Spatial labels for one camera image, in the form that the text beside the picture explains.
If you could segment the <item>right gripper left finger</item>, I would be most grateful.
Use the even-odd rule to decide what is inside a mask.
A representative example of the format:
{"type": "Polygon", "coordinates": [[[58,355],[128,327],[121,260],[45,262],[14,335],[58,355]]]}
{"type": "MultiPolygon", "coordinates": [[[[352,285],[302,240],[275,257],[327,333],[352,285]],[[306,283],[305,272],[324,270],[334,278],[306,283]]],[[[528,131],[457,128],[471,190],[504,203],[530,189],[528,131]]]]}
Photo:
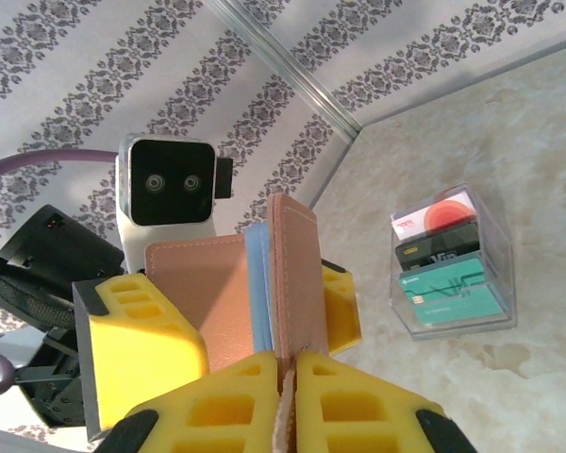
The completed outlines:
{"type": "Polygon", "coordinates": [[[275,353],[255,353],[135,407],[96,450],[271,452],[278,404],[275,353]]]}

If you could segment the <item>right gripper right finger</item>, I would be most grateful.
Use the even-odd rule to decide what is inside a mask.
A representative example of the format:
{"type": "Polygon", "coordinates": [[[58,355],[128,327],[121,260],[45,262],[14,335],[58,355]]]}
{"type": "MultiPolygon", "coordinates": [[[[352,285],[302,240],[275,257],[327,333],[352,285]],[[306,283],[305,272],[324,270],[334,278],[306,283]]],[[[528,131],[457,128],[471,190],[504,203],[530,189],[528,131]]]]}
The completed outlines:
{"type": "Polygon", "coordinates": [[[442,407],[328,356],[296,363],[298,452],[470,452],[442,407]]]}

